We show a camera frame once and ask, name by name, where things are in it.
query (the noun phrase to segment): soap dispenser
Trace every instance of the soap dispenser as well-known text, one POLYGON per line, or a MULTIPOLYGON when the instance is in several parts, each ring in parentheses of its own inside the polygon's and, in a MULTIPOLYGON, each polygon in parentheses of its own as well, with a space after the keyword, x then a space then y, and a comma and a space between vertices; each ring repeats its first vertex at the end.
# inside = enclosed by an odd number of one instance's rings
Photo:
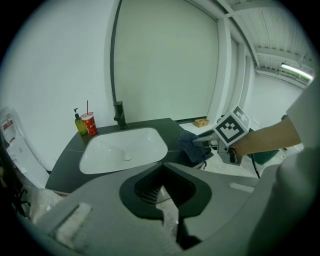
POLYGON ((87 133, 87 128, 86 125, 84 124, 84 122, 82 121, 82 119, 80 118, 79 114, 77 113, 77 109, 74 109, 74 113, 75 113, 75 126, 78 129, 79 133, 81 136, 85 135, 87 133))

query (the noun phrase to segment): red cup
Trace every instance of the red cup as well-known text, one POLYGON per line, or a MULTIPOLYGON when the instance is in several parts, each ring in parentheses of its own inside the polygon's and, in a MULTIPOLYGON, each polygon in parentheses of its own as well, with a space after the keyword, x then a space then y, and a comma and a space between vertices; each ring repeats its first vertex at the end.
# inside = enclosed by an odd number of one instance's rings
POLYGON ((90 136, 95 136, 98 134, 96 123, 95 123, 95 118, 94 118, 94 113, 89 112, 85 113, 82 116, 80 116, 83 123, 85 124, 85 127, 89 133, 90 136))

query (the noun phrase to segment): faucet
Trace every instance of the faucet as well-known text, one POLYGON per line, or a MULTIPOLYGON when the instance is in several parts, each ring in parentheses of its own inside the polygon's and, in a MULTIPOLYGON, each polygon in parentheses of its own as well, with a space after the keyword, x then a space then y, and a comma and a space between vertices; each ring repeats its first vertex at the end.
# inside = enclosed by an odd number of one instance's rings
POLYGON ((115 116, 114 121, 118 122, 120 129, 127 128, 125 112, 124 112, 124 103, 122 101, 117 101, 115 104, 115 116))

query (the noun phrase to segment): countertop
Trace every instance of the countertop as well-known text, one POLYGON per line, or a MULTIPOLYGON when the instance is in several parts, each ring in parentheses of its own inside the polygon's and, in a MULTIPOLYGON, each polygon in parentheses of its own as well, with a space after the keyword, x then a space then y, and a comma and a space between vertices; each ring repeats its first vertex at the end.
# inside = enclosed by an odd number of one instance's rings
MULTIPOLYGON (((184 130, 175 121, 170 118, 156 119, 149 121, 132 122, 128 124, 128 128, 137 129, 151 127, 157 130, 167 145, 168 152, 160 162, 177 163, 188 167, 195 167, 201 162, 193 163, 189 160, 187 154, 178 144, 181 132, 184 130)), ((118 125, 100 127, 97 129, 98 134, 108 134, 121 131, 118 125)), ((84 174, 79 169, 79 162, 83 152, 89 142, 89 134, 81 136, 78 132, 73 136, 68 145, 65 147, 45 185, 48 190, 53 190, 59 194, 67 195, 81 187, 83 184, 104 175, 110 175, 114 172, 84 174)))

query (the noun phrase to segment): ceiling light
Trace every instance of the ceiling light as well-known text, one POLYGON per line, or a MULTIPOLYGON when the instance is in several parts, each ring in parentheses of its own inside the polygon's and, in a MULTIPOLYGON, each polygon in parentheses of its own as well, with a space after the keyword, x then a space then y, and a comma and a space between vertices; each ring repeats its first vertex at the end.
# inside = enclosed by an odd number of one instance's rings
POLYGON ((295 73, 297 73, 297 74, 299 74, 299 75, 301 75, 301 76, 303 76, 303 77, 305 77, 305 78, 308 78, 308 79, 310 79, 310 80, 313 80, 313 79, 314 79, 314 77, 313 77, 312 75, 310 75, 310 74, 308 74, 308 73, 306 73, 306 72, 303 72, 302 70, 297 69, 297 68, 295 68, 295 67, 293 67, 293 66, 289 66, 289 65, 287 65, 287 64, 282 64, 282 65, 281 65, 281 68, 284 68, 284 69, 286 69, 286 70, 290 70, 290 71, 292 71, 292 72, 295 72, 295 73))

